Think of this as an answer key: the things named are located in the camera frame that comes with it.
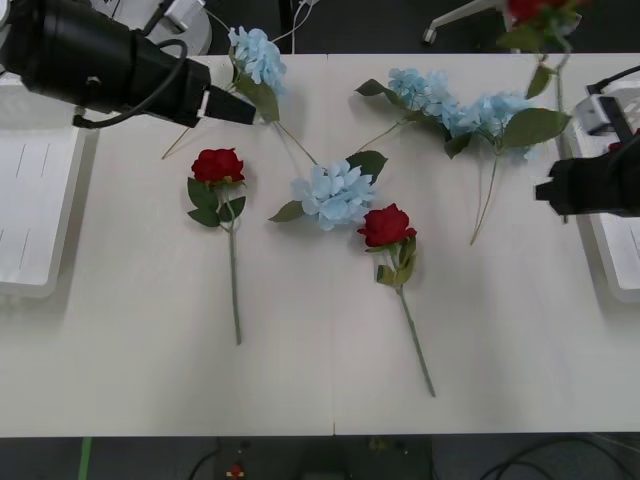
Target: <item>chair leg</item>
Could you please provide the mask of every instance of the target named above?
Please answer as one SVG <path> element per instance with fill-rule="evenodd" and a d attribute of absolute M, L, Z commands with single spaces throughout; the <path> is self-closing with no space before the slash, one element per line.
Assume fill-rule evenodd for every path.
<path fill-rule="evenodd" d="M 429 28 L 424 31 L 422 40 L 425 43 L 432 44 L 436 40 L 436 28 L 446 25 L 447 23 L 455 22 L 465 17 L 475 15 L 489 8 L 502 9 L 504 0 L 473 0 L 460 8 L 453 10 L 452 12 L 442 15 L 436 18 Z"/>

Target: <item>floor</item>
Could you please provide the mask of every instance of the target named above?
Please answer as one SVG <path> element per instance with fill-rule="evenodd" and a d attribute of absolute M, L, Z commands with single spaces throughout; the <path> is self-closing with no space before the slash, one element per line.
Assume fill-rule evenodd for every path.
<path fill-rule="evenodd" d="M 485 12 L 439 30 L 433 46 L 421 35 L 433 18 L 465 0 L 322 0 L 296 35 L 296 53 L 469 53 L 495 51 L 502 19 Z M 231 26 L 259 27 L 270 37 L 280 33 L 278 0 L 207 0 L 207 5 Z M 638 0 L 591 0 L 571 38 L 577 52 L 640 52 L 635 34 L 640 18 Z M 228 50 L 226 32 L 214 24 L 212 54 Z M 194 480 L 226 478 L 228 468 L 242 458 L 248 477 L 288 480 L 309 465 L 345 466 L 354 479 L 434 478 L 429 449 L 439 480 L 476 480 L 509 455 L 550 435 L 456 435 L 391 437 L 385 447 L 371 449 L 371 439 L 254 438 L 222 439 L 222 449 Z M 628 443 L 637 453 L 600 442 L 640 476 L 640 435 L 608 437 Z M 188 480 L 199 458 L 216 446 L 213 438 L 96 439 L 90 480 Z M 68 480 L 75 478 L 79 439 L 0 440 L 0 479 Z M 557 479 L 614 480 L 625 476 L 603 454 L 586 445 L 551 447 L 531 457 Z M 529 480 L 540 474 L 514 467 L 505 478 Z"/>
<path fill-rule="evenodd" d="M 438 29 L 434 45 L 421 42 L 433 19 L 465 3 L 467 0 L 321 0 L 296 32 L 296 53 L 495 51 L 495 40 L 504 26 L 494 10 Z M 280 34 L 278 0 L 208 0 L 208 6 L 229 26 L 262 28 L 270 38 Z M 582 13 L 582 23 L 571 36 L 576 52 L 640 52 L 640 36 L 635 34 L 638 0 L 589 0 Z M 226 33 L 214 25 L 211 53 L 227 51 Z"/>
<path fill-rule="evenodd" d="M 246 478 L 297 480 L 301 472 L 344 469 L 353 480 L 479 480 L 490 468 L 550 435 L 441 435 L 383 438 L 372 450 L 371 438 L 222 439 L 215 461 L 189 477 L 203 455 L 216 447 L 211 438 L 96 439 L 89 465 L 90 480 L 222 480 L 241 458 Z M 630 471 L 640 475 L 640 455 L 600 442 Z M 635 442 L 638 436 L 619 440 Z M 433 448 L 435 473 L 430 469 Z M 80 440 L 27 439 L 0 441 L 0 478 L 7 480 L 69 480 L 78 471 Z M 558 480 L 622 480 L 627 478 L 607 457 L 587 445 L 564 444 L 527 456 L 527 461 Z M 514 466 L 506 480 L 538 480 L 531 468 Z"/>

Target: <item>rose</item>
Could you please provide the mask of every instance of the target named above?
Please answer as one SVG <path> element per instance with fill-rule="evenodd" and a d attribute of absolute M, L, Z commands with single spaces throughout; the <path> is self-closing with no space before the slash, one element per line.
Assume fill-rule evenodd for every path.
<path fill-rule="evenodd" d="M 526 22 L 542 13 L 544 7 L 559 8 L 568 0 L 509 0 L 509 11 L 517 23 Z"/>
<path fill-rule="evenodd" d="M 235 148 L 225 150 L 203 150 L 191 166 L 196 180 L 199 182 L 235 183 L 244 180 L 242 167 L 244 162 L 238 160 Z"/>
<path fill-rule="evenodd" d="M 409 227 L 409 217 L 396 204 L 382 210 L 371 210 L 364 216 L 365 226 L 358 230 L 364 235 L 368 247 L 381 247 L 392 243 L 400 243 L 407 237 L 414 237 L 418 232 Z"/>

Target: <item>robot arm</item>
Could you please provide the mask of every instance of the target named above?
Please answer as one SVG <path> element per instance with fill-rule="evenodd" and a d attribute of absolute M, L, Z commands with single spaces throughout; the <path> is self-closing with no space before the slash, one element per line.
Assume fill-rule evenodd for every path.
<path fill-rule="evenodd" d="M 640 137 L 634 136 L 615 97 L 602 95 L 609 83 L 640 71 L 627 70 L 587 87 L 589 98 L 576 107 L 576 118 L 591 135 L 615 131 L 621 147 L 597 158 L 560 160 L 551 181 L 536 187 L 536 199 L 547 201 L 558 215 L 611 213 L 640 217 Z"/>
<path fill-rule="evenodd" d="M 83 128 L 115 125 L 138 114 L 187 127 L 203 116 L 253 123 L 255 108 L 211 85 L 208 67 L 187 59 L 182 41 L 156 45 L 146 38 L 165 17 L 178 31 L 185 27 L 176 3 L 184 2 L 164 0 L 140 31 L 72 0 L 0 0 L 0 63 L 20 75 L 31 92 L 120 112 L 103 122 L 76 116 L 74 124 Z M 162 51 L 169 45 L 182 48 L 179 58 Z"/>

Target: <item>white cable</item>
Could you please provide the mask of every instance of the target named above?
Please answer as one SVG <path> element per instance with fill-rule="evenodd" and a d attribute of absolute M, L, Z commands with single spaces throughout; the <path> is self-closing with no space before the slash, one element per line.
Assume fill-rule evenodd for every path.
<path fill-rule="evenodd" d="M 300 10 L 302 9 L 303 5 L 307 5 L 307 1 L 310 1 L 311 4 L 309 4 L 309 11 L 307 12 L 307 15 L 304 17 L 304 20 L 302 20 L 302 22 L 300 23 L 300 25 L 296 25 L 296 21 L 295 21 L 295 17 L 298 16 L 298 13 L 300 13 Z M 285 37 L 288 37 L 289 35 L 292 35 L 297 29 L 299 29 L 302 25 L 304 25 L 304 22 L 307 21 L 307 19 L 309 18 L 309 15 L 311 15 L 311 10 L 313 10 L 313 5 L 317 2 L 317 0 L 303 0 L 302 2 L 300 2 L 300 6 L 298 7 L 298 10 L 296 10 L 296 14 L 294 16 L 294 20 L 293 20 L 293 30 L 291 30 L 290 32 L 285 33 L 284 35 L 280 35 L 278 38 L 276 38 L 275 40 L 271 40 L 272 42 L 277 42 L 278 40 L 282 40 Z"/>
<path fill-rule="evenodd" d="M 229 27 L 227 27 L 227 24 L 224 23 L 222 20 L 220 20 L 218 17 L 216 17 L 212 12 L 207 10 L 205 7 L 202 7 L 202 9 L 205 11 L 205 13 L 207 15 L 209 15 L 211 18 L 213 18 L 215 21 L 217 21 L 220 25 L 222 25 L 227 32 L 231 31 L 231 29 Z"/>

